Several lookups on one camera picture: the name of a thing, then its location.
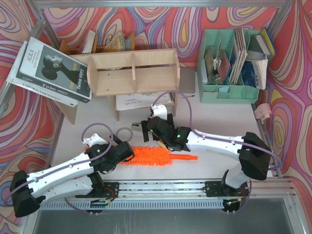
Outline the orange chenille duster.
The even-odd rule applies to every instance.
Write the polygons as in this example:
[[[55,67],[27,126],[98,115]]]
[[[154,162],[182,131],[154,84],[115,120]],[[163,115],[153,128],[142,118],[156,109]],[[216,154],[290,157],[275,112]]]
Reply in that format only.
[[[171,165],[173,160],[197,160],[197,156],[172,154],[163,147],[133,147],[135,157],[128,162],[121,162],[124,165],[140,166],[165,166]]]

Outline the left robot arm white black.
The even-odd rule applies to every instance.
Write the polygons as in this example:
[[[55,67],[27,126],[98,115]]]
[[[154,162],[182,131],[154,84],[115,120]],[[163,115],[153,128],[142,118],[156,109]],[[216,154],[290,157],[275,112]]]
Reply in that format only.
[[[44,204],[71,196],[114,197],[100,174],[109,173],[120,162],[133,159],[132,147],[126,141],[109,146],[107,141],[95,137],[82,142],[88,149],[65,163],[37,173],[27,174],[21,170],[14,174],[10,192],[16,217],[28,216]]]

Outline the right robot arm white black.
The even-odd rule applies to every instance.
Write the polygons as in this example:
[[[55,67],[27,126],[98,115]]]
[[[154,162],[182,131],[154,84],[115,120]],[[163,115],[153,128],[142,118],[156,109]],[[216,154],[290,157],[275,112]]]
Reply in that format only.
[[[212,135],[190,127],[175,127],[173,118],[166,119],[155,116],[141,121],[144,142],[149,141],[152,134],[154,141],[161,142],[172,152],[214,152],[238,161],[228,169],[222,179],[223,184],[238,189],[250,179],[263,181],[267,178],[271,161],[271,150],[254,133],[247,132],[244,136]]]

